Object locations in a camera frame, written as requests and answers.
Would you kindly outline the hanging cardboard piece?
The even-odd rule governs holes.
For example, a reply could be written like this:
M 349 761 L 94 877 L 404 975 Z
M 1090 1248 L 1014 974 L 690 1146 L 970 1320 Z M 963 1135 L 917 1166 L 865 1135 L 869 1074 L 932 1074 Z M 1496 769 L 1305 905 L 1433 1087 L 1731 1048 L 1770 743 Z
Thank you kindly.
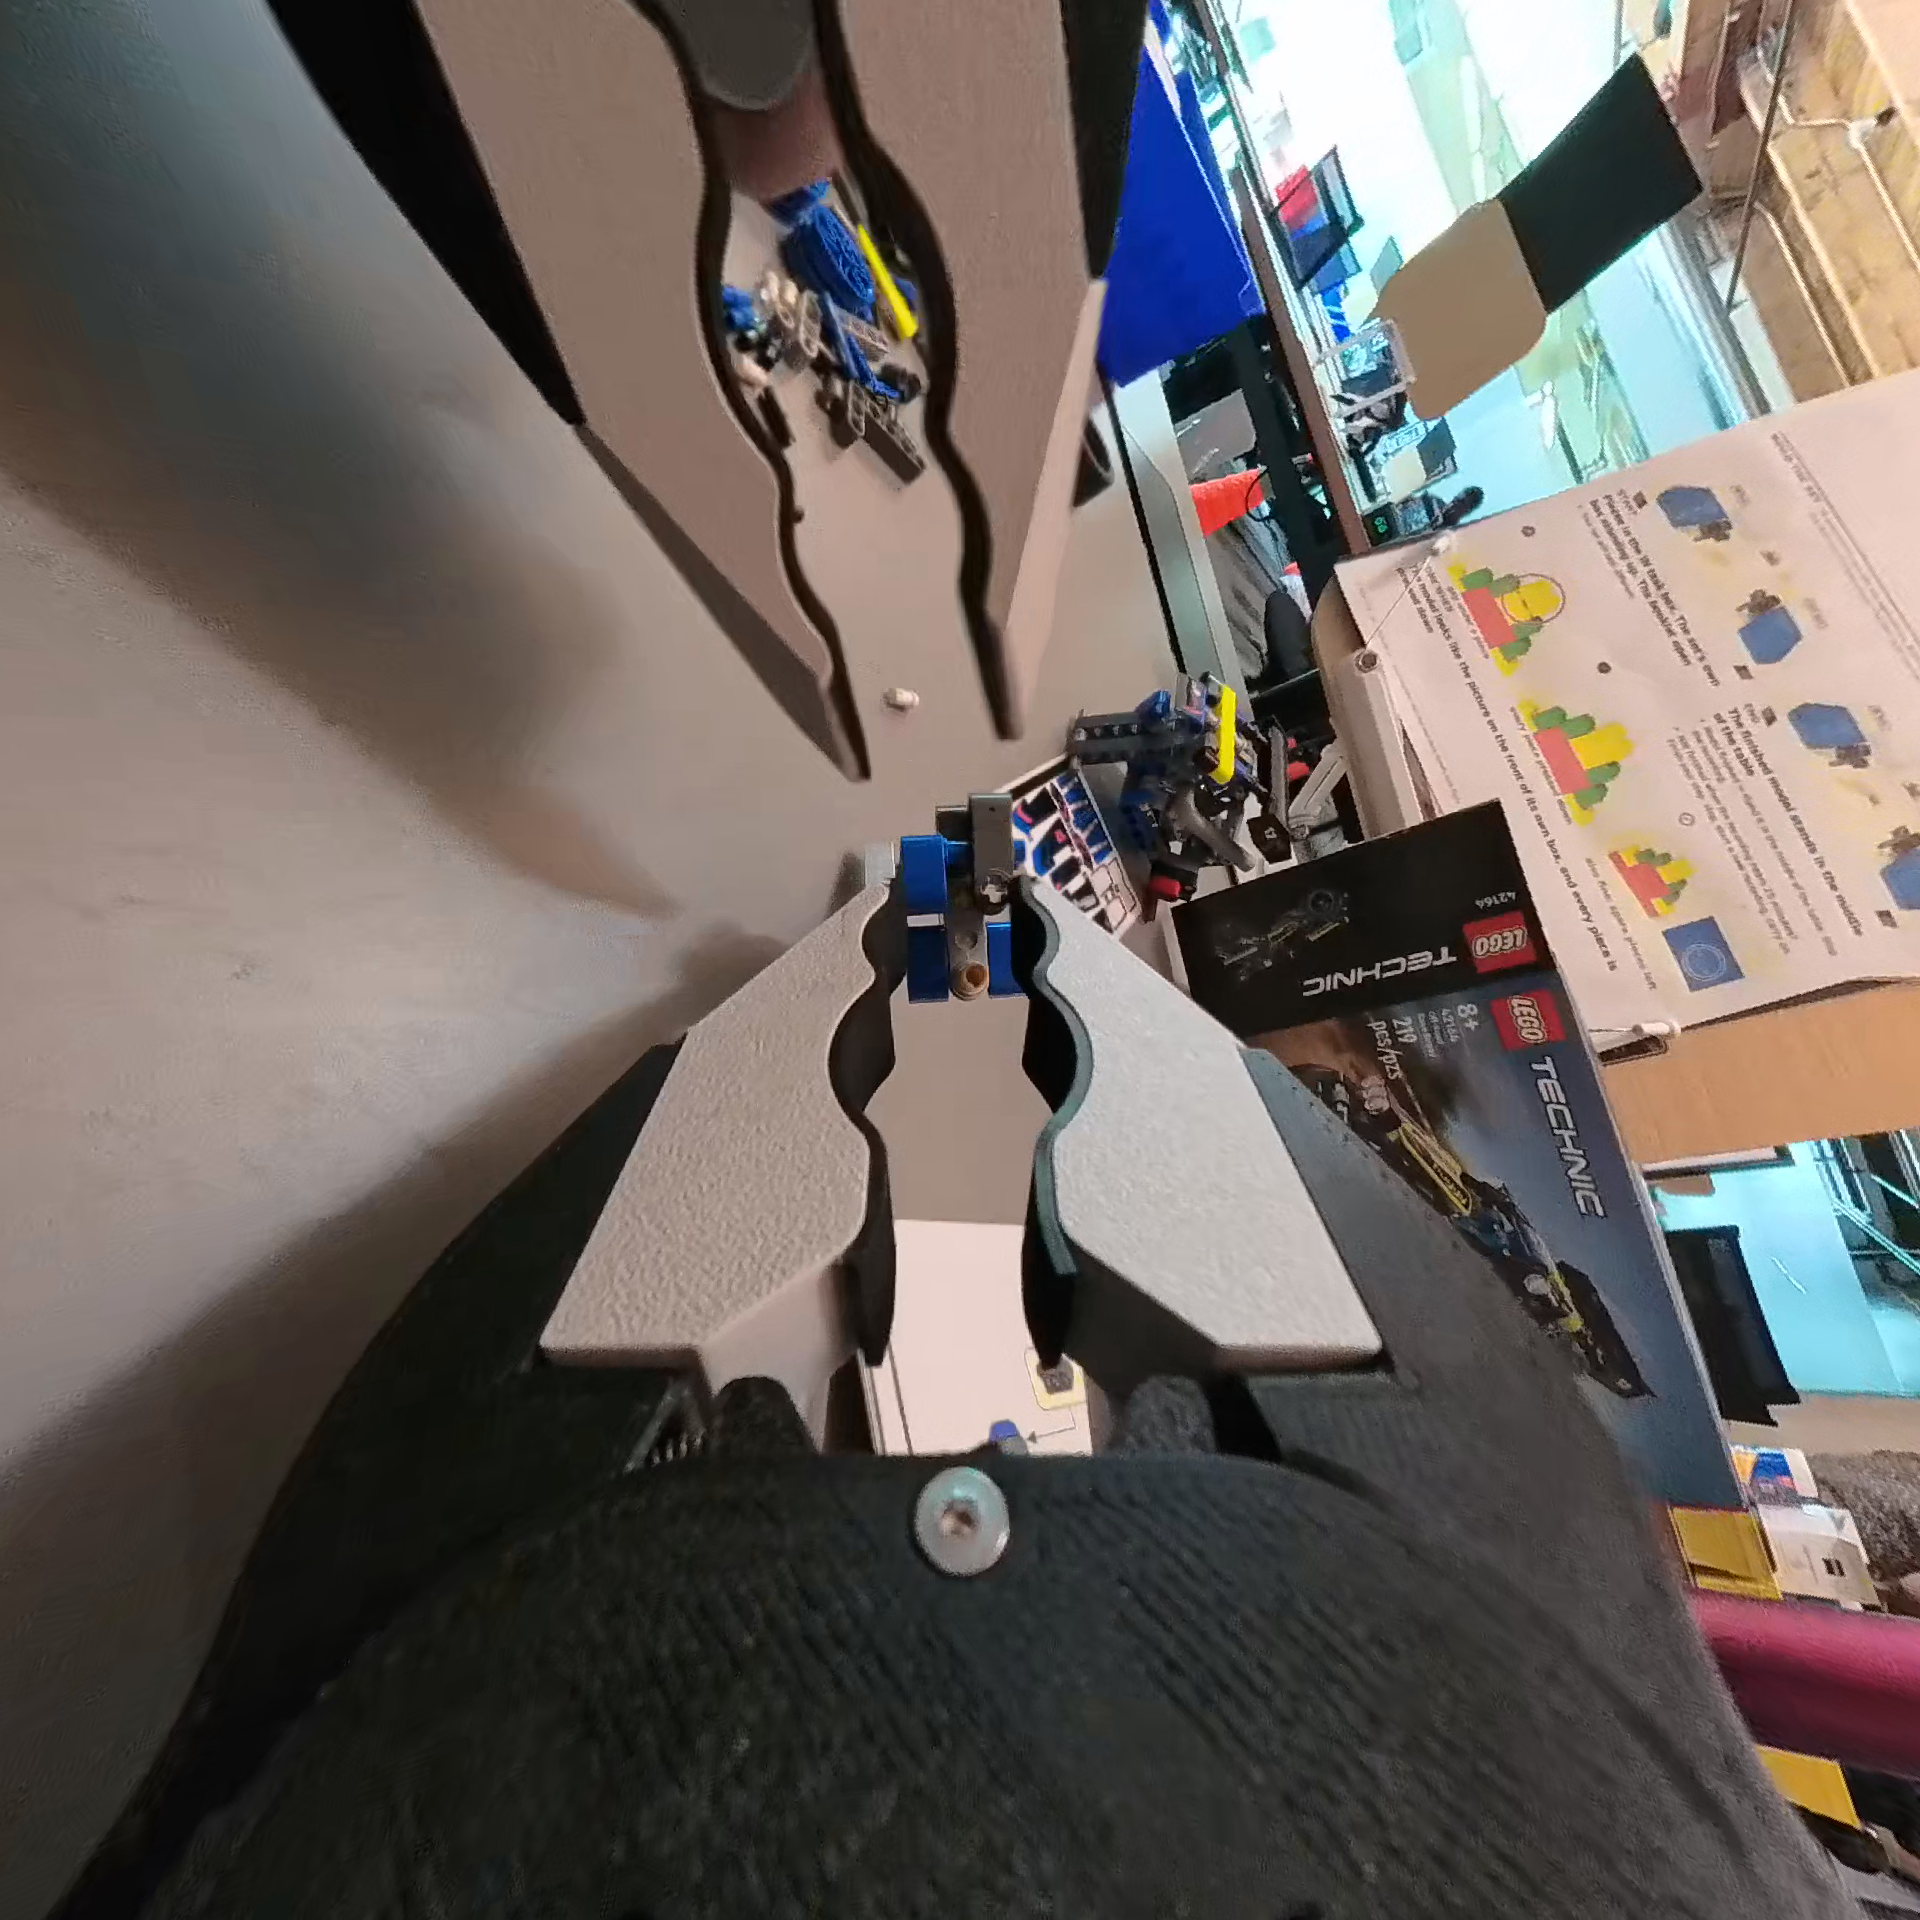
M 1630 54 L 1538 158 L 1385 281 L 1373 318 L 1400 350 L 1408 408 L 1442 417 L 1512 369 L 1547 318 L 1701 189 L 1659 81 Z

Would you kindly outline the partly built lego car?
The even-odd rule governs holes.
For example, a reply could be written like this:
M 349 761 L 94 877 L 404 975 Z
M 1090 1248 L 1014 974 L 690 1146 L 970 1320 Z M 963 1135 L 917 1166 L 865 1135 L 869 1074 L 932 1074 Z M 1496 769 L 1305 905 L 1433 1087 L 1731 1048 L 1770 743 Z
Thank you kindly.
M 1301 748 L 1221 676 L 1185 676 L 1129 710 L 1083 710 L 1066 733 L 1074 772 L 1112 767 L 1116 848 L 1137 869 L 1142 920 L 1229 880 L 1310 856 L 1342 828 L 1352 765 L 1328 737 Z

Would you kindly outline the blue plastic bin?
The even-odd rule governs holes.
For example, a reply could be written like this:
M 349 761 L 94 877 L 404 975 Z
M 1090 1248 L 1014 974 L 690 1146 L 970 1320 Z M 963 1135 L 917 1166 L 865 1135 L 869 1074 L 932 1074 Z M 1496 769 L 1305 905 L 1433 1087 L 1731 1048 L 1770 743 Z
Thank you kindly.
M 1094 360 L 1125 388 L 1262 313 L 1194 74 L 1148 4 Z

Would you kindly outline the brown cardboard box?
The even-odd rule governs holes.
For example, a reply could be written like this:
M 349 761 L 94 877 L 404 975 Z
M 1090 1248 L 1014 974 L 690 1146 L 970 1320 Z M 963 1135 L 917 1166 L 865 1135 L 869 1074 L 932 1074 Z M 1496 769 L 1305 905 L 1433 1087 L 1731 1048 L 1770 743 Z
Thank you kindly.
M 1664 1050 L 1603 1062 L 1638 1162 L 1709 1160 L 1918 1124 L 1918 982 L 1797 998 L 1678 1033 Z

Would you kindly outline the blue grey lego sub-assembly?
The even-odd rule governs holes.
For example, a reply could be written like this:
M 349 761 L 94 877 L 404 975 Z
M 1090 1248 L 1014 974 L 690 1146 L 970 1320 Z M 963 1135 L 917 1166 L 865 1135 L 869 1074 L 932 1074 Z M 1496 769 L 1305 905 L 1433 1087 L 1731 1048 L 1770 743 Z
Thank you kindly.
M 985 789 L 937 807 L 932 828 L 869 838 L 853 872 L 896 896 L 904 988 L 915 1002 L 1012 1001 L 1033 992 L 1033 874 L 1017 793 Z

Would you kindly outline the black monitor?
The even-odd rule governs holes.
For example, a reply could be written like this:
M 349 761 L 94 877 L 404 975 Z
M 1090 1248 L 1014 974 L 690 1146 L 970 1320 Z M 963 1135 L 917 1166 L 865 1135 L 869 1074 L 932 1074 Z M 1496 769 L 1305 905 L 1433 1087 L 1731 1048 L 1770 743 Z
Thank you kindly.
M 1740 1229 L 1666 1229 L 1664 1242 L 1722 1420 L 1777 1426 L 1779 1408 L 1802 1399 L 1772 1336 Z

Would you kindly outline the yellow blocks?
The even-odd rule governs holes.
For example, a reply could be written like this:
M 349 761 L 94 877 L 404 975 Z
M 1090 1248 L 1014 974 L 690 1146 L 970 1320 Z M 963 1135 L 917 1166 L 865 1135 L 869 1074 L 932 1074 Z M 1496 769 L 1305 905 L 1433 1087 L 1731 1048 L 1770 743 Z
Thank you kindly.
M 1786 1598 L 1770 1537 L 1752 1510 L 1672 1503 L 1666 1519 L 1692 1589 L 1742 1600 Z

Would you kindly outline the wooden top background desk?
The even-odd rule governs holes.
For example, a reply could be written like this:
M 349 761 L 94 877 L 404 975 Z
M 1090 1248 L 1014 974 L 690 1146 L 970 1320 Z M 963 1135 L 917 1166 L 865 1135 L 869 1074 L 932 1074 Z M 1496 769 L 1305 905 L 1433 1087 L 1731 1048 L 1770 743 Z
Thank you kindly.
M 1222 173 L 1238 238 L 1253 262 L 1256 288 L 1265 303 L 1265 330 L 1273 384 L 1285 391 L 1269 414 L 1288 420 L 1289 444 L 1308 458 L 1321 521 L 1338 528 L 1342 549 L 1369 544 L 1369 529 L 1354 487 L 1354 464 L 1328 408 L 1328 386 L 1317 366 L 1318 336 L 1312 310 L 1292 284 L 1281 246 L 1281 215 L 1265 168 L 1265 151 L 1243 101 L 1238 54 L 1229 45 L 1221 4 L 1176 4 L 1185 37 L 1185 64 L 1194 74 L 1208 118 L 1208 134 Z

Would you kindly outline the lego sticker sheet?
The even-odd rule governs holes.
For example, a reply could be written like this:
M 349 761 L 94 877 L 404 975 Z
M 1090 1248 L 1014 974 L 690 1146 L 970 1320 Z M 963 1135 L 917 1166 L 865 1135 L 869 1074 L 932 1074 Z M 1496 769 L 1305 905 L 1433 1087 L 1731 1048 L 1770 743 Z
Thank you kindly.
M 1020 872 L 1042 880 L 1121 936 L 1140 922 L 1137 872 L 1109 801 L 1068 757 L 1044 761 L 1010 789 Z

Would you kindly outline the lego set box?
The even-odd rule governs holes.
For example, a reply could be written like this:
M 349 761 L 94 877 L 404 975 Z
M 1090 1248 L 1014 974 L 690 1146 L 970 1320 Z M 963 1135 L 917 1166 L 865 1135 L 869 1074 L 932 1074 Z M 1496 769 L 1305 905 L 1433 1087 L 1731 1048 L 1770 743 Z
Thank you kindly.
M 1500 1276 L 1649 1493 L 1740 1508 L 1709 1370 L 1497 801 L 1179 905 L 1188 993 Z

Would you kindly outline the black office chair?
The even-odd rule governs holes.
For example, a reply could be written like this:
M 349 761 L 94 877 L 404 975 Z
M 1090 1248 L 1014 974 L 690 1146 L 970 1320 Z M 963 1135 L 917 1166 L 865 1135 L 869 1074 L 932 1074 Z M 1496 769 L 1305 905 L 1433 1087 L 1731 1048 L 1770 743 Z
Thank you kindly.
M 1265 664 L 1251 679 L 1256 718 L 1288 730 L 1328 729 L 1324 673 L 1312 660 L 1310 616 L 1288 586 L 1265 601 Z

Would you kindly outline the magenta roll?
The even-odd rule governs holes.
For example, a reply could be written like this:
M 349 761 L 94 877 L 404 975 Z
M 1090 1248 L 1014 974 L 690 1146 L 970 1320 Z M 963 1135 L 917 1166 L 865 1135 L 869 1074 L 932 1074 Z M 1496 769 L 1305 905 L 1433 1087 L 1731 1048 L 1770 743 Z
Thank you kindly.
M 1693 1591 L 1689 1608 L 1755 1738 L 1918 1780 L 1918 1621 Z

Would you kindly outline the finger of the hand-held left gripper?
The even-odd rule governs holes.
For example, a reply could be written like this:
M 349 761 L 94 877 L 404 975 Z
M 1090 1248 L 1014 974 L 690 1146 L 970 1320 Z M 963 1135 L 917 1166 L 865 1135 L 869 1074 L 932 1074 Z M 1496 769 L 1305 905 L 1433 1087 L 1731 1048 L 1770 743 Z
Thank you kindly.
M 925 432 L 1001 737 L 1028 726 L 1082 458 L 1104 281 L 1089 262 L 1070 37 L 1051 1 L 828 1 L 832 121 L 917 273 Z
M 684 34 L 659 4 L 420 4 L 514 244 L 579 436 L 798 730 L 874 772 L 792 464 L 724 334 L 732 194 Z

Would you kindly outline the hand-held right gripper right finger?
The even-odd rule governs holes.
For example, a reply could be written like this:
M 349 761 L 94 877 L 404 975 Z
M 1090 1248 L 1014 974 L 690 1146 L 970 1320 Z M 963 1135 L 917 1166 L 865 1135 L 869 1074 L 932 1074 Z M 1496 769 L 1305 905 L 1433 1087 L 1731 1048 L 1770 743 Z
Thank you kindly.
M 1044 1104 L 1022 1248 L 1026 1332 L 1122 1402 L 1372 1369 L 1385 1338 L 1314 1202 L 1281 1074 L 1040 880 L 1017 888 L 1022 1069 Z

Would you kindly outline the pile of loose lego pieces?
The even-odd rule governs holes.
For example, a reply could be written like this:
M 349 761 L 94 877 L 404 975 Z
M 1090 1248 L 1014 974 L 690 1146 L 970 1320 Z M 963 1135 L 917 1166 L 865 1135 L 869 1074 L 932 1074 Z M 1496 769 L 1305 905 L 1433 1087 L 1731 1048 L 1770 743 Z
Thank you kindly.
M 862 449 L 899 489 L 925 468 L 918 292 L 838 175 L 766 201 L 717 278 L 737 386 L 773 448 Z

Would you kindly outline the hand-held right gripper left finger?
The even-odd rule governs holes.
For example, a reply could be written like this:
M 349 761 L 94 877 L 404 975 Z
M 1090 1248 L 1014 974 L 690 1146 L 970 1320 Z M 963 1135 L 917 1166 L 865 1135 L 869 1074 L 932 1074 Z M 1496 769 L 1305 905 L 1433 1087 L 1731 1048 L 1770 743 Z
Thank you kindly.
M 662 1080 L 549 1313 L 556 1364 L 778 1383 L 813 1444 L 896 1309 L 888 1150 L 905 908 L 867 887 L 662 1054 Z

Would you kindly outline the white plastic bar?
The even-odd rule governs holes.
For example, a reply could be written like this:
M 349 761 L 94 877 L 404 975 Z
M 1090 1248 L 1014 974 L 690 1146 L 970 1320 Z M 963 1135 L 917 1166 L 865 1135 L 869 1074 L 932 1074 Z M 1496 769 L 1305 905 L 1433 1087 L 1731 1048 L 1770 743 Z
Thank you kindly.
M 1424 601 L 1452 534 L 1336 565 L 1310 620 L 1312 663 L 1346 757 L 1363 836 L 1387 836 L 1466 807 L 1406 679 L 1430 631 Z

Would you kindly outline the lego instruction booklet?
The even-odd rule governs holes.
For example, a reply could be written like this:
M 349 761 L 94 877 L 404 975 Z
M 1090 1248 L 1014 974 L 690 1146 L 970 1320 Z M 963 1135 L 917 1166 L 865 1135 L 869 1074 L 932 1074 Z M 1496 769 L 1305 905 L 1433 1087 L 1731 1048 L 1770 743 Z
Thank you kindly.
M 891 1338 L 859 1366 L 880 1456 L 1092 1450 L 1083 1370 L 1044 1366 L 1026 1332 L 1022 1255 L 1014 1223 L 896 1223 Z

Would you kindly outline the printed instruction poster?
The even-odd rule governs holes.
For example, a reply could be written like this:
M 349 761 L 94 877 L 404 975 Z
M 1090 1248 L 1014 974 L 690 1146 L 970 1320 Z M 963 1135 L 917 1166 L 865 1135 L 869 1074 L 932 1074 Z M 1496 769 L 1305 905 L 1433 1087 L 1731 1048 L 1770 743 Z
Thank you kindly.
M 1915 369 L 1336 580 L 1594 1034 L 1915 981 Z

